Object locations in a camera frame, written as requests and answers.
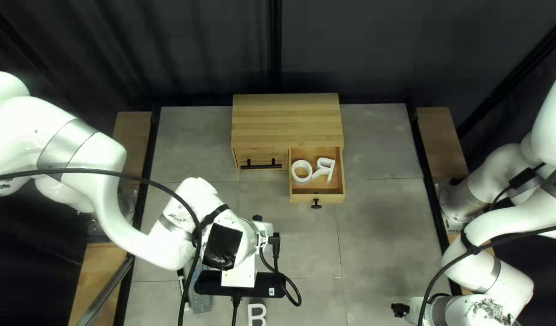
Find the black bar handle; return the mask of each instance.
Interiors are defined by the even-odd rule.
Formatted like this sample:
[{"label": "black bar handle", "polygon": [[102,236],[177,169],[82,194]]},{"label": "black bar handle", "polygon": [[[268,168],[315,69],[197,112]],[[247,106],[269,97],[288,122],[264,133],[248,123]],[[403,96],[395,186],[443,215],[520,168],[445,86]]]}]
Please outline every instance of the black bar handle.
[{"label": "black bar handle", "polygon": [[281,169],[281,164],[276,164],[276,159],[272,158],[272,164],[252,165],[252,160],[248,159],[248,165],[240,166],[240,170],[260,170],[260,169]]}]

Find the open drawer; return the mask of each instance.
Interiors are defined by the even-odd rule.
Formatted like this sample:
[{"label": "open drawer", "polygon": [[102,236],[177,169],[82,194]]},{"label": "open drawer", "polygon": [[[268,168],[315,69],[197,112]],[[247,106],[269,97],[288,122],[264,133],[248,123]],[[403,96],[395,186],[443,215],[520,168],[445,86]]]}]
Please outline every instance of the open drawer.
[{"label": "open drawer", "polygon": [[[311,180],[304,186],[297,185],[292,180],[292,163],[304,159],[312,165],[316,171],[316,161],[319,157],[331,158],[336,161],[334,172],[330,183],[326,183],[327,175],[321,175]],[[342,163],[342,149],[338,146],[332,147],[294,147],[288,149],[288,174],[290,184],[290,203],[342,203],[345,199],[345,174]],[[304,177],[306,171],[302,168],[296,171],[300,177]]]}]

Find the black electrical tape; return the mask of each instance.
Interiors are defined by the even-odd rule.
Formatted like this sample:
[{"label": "black electrical tape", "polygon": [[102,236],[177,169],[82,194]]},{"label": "black electrical tape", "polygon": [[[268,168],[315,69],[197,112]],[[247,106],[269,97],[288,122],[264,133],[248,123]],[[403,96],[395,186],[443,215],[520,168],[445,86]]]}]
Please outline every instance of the black electrical tape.
[{"label": "black electrical tape", "polygon": [[472,252],[473,255],[478,255],[481,252],[479,250],[479,247],[477,247],[476,245],[472,244],[471,241],[469,241],[469,239],[467,238],[467,234],[465,234],[465,230],[461,231],[461,242],[462,245],[465,246],[465,248],[467,248],[467,251]]},{"label": "black electrical tape", "polygon": [[195,227],[195,230],[193,231],[193,235],[192,235],[194,246],[195,246],[195,242],[197,241],[197,234],[201,233],[206,226],[213,223],[215,218],[218,217],[218,215],[220,215],[223,211],[227,209],[230,209],[230,206],[228,206],[227,204],[221,205],[220,207],[216,208],[213,212],[206,215],[205,218],[202,220],[202,222]]}]

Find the dark backdrop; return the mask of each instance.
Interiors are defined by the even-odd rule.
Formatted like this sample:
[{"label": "dark backdrop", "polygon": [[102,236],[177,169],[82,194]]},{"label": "dark backdrop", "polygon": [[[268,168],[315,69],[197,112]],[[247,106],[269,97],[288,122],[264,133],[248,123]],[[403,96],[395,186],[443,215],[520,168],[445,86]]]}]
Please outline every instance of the dark backdrop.
[{"label": "dark backdrop", "polygon": [[143,98],[230,103],[270,91],[412,97],[449,106],[458,125],[556,25],[556,0],[285,1],[271,88],[269,7],[0,0],[0,70],[105,131]]},{"label": "dark backdrop", "polygon": [[[460,125],[556,25],[556,0],[303,0],[285,1],[274,28],[275,3],[0,0],[0,70],[106,133],[117,112],[149,103],[229,105],[234,93],[262,92],[337,92],[346,103],[412,98],[449,106]],[[470,167],[522,137],[554,73],[535,72],[542,79],[493,111],[500,124],[462,140]],[[521,127],[502,122],[514,117]],[[502,126],[508,132],[493,132]],[[64,325],[84,221],[30,186],[22,191],[0,198],[0,316]],[[23,284],[24,300],[12,300]],[[531,311],[546,311],[538,307]]]}]

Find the black knob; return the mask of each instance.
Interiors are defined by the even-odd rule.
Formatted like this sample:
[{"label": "black knob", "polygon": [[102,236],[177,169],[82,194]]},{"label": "black knob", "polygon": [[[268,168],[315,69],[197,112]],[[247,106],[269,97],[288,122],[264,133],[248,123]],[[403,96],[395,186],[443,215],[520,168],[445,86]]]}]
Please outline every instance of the black knob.
[{"label": "black knob", "polygon": [[319,205],[319,204],[318,204],[318,200],[319,200],[318,198],[314,198],[314,199],[313,199],[314,205],[312,205],[312,206],[310,206],[310,207],[311,207],[311,208],[314,208],[314,209],[322,208],[322,205]]},{"label": "black knob", "polygon": [[392,309],[394,316],[397,318],[403,318],[406,314],[411,312],[411,308],[407,305],[403,305],[402,303],[391,303],[390,309]]}]

